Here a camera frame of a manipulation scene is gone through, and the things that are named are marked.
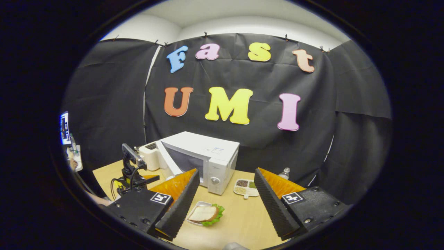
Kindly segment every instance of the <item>person's hand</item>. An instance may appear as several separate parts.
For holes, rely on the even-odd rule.
[[[69,165],[71,166],[71,170],[74,171],[75,168],[79,165],[73,158],[69,159]]]

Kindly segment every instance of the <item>white ceiling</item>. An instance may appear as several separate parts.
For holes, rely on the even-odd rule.
[[[315,28],[342,42],[349,40],[328,22],[286,0],[168,0],[142,14],[166,19],[181,28],[224,17],[270,17]]]

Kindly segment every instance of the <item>wooden table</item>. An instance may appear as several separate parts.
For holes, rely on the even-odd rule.
[[[110,182],[112,178],[122,176],[122,161],[118,161],[93,171],[107,196],[111,198]],[[159,181],[148,185],[148,188],[162,183],[165,178],[162,172],[139,170],[141,175],[157,174]],[[225,208],[221,220],[209,227],[196,226],[184,221],[173,243],[177,246],[191,250],[221,250],[230,242],[251,249],[264,249],[282,244],[273,228],[270,217],[260,196],[249,197],[244,200],[242,195],[233,192],[237,179],[254,179],[254,173],[235,171],[223,195],[209,193],[206,187],[199,186],[190,210],[198,201],[217,203]]]

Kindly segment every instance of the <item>lettuce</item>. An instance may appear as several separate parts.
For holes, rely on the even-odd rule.
[[[219,208],[219,213],[217,214],[216,218],[214,218],[214,220],[210,222],[202,222],[203,226],[213,225],[214,223],[219,221],[220,217],[222,217],[222,212],[225,210],[225,208],[223,208],[223,206],[218,206],[217,204],[213,204],[212,206]]]

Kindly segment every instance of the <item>microwave dial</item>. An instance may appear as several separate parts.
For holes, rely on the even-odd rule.
[[[221,181],[220,181],[218,178],[216,178],[216,177],[211,177],[211,182],[212,182],[214,185],[217,185],[217,184],[219,184]]]

